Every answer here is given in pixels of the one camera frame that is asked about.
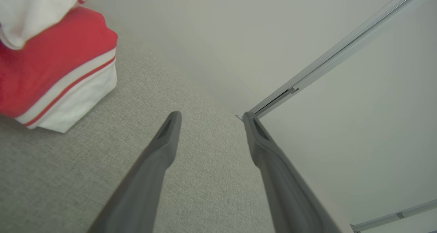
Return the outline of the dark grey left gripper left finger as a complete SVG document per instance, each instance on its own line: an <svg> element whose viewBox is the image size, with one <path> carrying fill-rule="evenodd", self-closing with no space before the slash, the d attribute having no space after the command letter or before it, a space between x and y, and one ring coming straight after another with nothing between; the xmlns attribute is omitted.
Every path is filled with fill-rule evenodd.
<svg viewBox="0 0 437 233"><path fill-rule="evenodd" d="M175 160L182 114L171 112L114 191L89 233L151 233L166 170Z"/></svg>

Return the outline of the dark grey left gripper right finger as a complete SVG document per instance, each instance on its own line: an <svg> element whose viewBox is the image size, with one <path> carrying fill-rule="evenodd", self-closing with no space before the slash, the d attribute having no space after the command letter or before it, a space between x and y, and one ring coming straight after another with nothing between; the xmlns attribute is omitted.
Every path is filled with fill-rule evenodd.
<svg viewBox="0 0 437 233"><path fill-rule="evenodd" d="M275 143L258 117L243 116L253 163L260 170L277 233L340 233L340 227Z"/></svg>

